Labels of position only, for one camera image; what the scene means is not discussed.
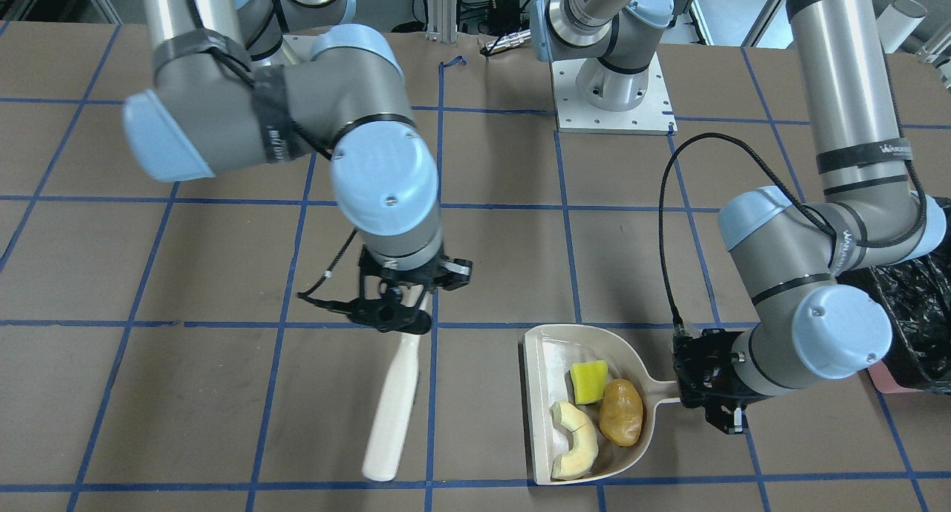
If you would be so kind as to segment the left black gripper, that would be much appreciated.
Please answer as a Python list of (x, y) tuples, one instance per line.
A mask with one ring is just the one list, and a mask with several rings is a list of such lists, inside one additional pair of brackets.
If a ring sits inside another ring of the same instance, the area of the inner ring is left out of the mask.
[(711, 427), (730, 436), (746, 433), (747, 391), (734, 369), (740, 357), (733, 345), (740, 333), (676, 328), (672, 336), (680, 403), (689, 409), (701, 408)]

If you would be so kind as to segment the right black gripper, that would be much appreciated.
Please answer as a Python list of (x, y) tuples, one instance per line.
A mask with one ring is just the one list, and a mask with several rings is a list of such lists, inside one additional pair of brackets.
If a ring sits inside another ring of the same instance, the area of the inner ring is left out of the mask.
[[(423, 309), (429, 291), (452, 291), (469, 285), (473, 262), (451, 259), (438, 249), (426, 264), (409, 270), (397, 270), (395, 261), (378, 261), (367, 247), (361, 247), (359, 258), (359, 296), (352, 301), (323, 301), (299, 292), (296, 296), (316, 308), (346, 316), (351, 323), (365, 325), (378, 332), (401, 332), (425, 335), (432, 328), (432, 317)], [(369, 299), (363, 279), (377, 277), (390, 285), (378, 299)]]

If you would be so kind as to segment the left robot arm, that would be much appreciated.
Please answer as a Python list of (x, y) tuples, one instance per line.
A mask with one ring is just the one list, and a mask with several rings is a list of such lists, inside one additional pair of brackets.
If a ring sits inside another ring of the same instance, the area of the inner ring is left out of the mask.
[[(670, 154), (657, 224), (663, 288), (675, 326), (673, 362), (687, 408), (726, 434), (747, 431), (746, 409), (880, 362), (892, 343), (889, 315), (839, 275), (932, 252), (947, 218), (924, 193), (895, 103), (873, 0), (787, 0), (804, 83), (823, 200), (805, 203), (743, 140), (705, 132)], [(770, 186), (722, 207), (718, 227), (757, 325), (687, 331), (669, 281), (662, 219), (679, 157), (703, 140), (747, 153)]]

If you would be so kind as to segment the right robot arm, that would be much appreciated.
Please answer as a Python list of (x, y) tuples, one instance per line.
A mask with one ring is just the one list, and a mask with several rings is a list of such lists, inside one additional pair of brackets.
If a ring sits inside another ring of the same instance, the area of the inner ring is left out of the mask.
[(156, 181), (210, 179), (310, 153), (329, 160), (337, 206), (363, 238), (349, 302), (299, 298), (377, 331), (423, 335), (426, 296), (468, 285), (472, 262), (444, 251), (439, 174), (418, 134), (405, 76), (384, 35), (333, 25), (291, 65), (255, 58), (264, 0), (143, 0), (153, 85), (123, 103), (123, 130)]

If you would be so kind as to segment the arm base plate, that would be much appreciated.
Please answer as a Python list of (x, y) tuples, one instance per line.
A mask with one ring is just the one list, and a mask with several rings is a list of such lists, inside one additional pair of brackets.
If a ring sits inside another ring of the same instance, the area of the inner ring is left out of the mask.
[(551, 88), (561, 132), (673, 135), (675, 110), (655, 53), (645, 71), (621, 74), (598, 59), (553, 62)]

